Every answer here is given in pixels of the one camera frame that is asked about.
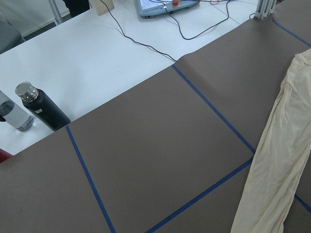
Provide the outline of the cream long-sleeve graphic shirt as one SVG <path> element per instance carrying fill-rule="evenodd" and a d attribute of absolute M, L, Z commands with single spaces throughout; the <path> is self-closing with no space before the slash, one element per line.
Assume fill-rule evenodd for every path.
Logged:
<path fill-rule="evenodd" d="M 311 52 L 296 54 L 280 85 L 231 227 L 281 233 L 311 151 Z"/>

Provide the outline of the clear water bottle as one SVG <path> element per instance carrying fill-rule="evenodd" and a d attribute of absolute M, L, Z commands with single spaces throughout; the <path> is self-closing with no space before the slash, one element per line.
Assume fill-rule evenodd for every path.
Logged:
<path fill-rule="evenodd" d="M 27 131 L 33 126 L 34 119 L 14 101 L 0 92 L 0 121 L 6 122 L 20 132 Z"/>

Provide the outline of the blue teach pendant near post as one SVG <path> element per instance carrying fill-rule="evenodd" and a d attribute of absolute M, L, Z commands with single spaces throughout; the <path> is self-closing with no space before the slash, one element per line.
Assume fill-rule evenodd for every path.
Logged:
<path fill-rule="evenodd" d="M 197 0 L 136 0 L 139 15 L 151 18 L 157 15 L 172 14 L 199 4 Z"/>

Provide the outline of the black bottle with steel cap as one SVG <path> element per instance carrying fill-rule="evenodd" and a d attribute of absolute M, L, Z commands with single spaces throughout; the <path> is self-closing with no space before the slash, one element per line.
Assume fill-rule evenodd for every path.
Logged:
<path fill-rule="evenodd" d="M 40 119 L 52 131 L 57 131 L 71 123 L 66 114 L 41 89 L 29 82 L 20 83 L 15 93 L 22 100 L 23 106 Z"/>

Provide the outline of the aluminium frame post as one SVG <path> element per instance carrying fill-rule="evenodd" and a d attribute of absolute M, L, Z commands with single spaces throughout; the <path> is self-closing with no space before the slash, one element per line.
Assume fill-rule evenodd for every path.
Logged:
<path fill-rule="evenodd" d="M 264 19 L 275 11 L 276 0 L 259 0 L 254 17 Z"/>

